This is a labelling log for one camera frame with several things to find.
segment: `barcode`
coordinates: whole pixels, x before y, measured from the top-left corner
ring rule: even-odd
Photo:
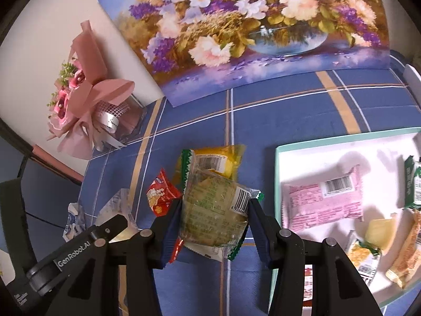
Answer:
[[[326,181],[326,192],[328,194],[332,192],[337,192],[343,189],[352,189],[352,183],[349,176],[332,179],[331,181]]]
[[[224,155],[198,155],[198,164],[201,169],[225,172],[227,157]]]
[[[251,194],[240,187],[235,191],[234,199],[231,204],[231,210],[242,215],[247,215],[248,201]]]
[[[417,234],[417,241],[416,241],[416,244],[421,246],[421,232],[419,232],[419,233]]]
[[[372,275],[374,270],[369,266],[361,265],[358,271]]]

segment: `yellow snack package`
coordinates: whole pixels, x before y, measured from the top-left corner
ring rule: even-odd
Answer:
[[[233,181],[237,180],[237,171],[241,164],[245,145],[206,147],[193,151],[201,169],[210,170]],[[173,177],[173,184],[175,185],[178,185],[181,181],[181,166],[182,157],[180,156]]]
[[[386,277],[401,289],[405,288],[421,265],[421,213],[414,209],[413,217],[411,231],[392,267],[386,272]]]
[[[248,202],[263,194],[200,167],[193,150],[182,152],[183,208],[181,239],[205,246],[224,247],[233,258],[248,223]]]

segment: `table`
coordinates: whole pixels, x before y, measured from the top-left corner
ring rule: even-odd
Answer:
[[[140,134],[127,147],[94,152],[79,196],[88,225],[120,188],[130,188],[136,222],[149,227],[154,215],[145,190],[159,170],[163,167],[171,177],[184,148],[228,144],[247,145],[238,181],[263,191],[262,207],[273,215],[277,146],[421,125],[420,108],[403,82],[404,65],[402,56],[392,52],[390,70],[303,73],[177,108],[165,99],[150,104]],[[163,315],[171,316],[265,315],[271,275],[258,258],[250,231],[232,262],[219,263],[183,249],[176,262],[155,270]],[[122,315],[127,314],[123,285]]]

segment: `metal screw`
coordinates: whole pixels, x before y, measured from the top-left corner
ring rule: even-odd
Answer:
[[[105,239],[97,239],[95,240],[94,244],[96,247],[102,247],[107,243],[107,241]]]
[[[289,229],[284,228],[279,231],[279,235],[287,238],[288,236],[291,236],[291,231]]]
[[[337,244],[337,242],[336,242],[336,240],[334,238],[327,238],[326,239],[326,243],[330,247],[336,246],[336,244]]]
[[[140,236],[143,236],[144,238],[147,238],[149,236],[151,236],[153,234],[152,230],[147,228],[147,229],[142,229],[140,231]]]

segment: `tray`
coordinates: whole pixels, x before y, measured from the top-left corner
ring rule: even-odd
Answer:
[[[378,273],[370,290],[384,307],[421,282],[421,270],[404,290],[389,281],[384,273],[392,265],[409,233],[412,216],[402,210],[404,160],[421,152],[421,127],[396,129],[334,138],[304,141],[279,146],[275,152],[275,217],[282,224],[283,184],[312,184],[333,179],[360,164],[363,175],[363,210],[361,219],[344,219],[297,232],[303,239],[322,241],[334,237],[344,248],[350,230],[364,235],[371,219],[389,217],[398,213],[398,231],[389,253],[382,257]],[[269,304],[272,300],[277,270],[272,274]],[[304,307],[303,315],[310,315],[311,308]]]

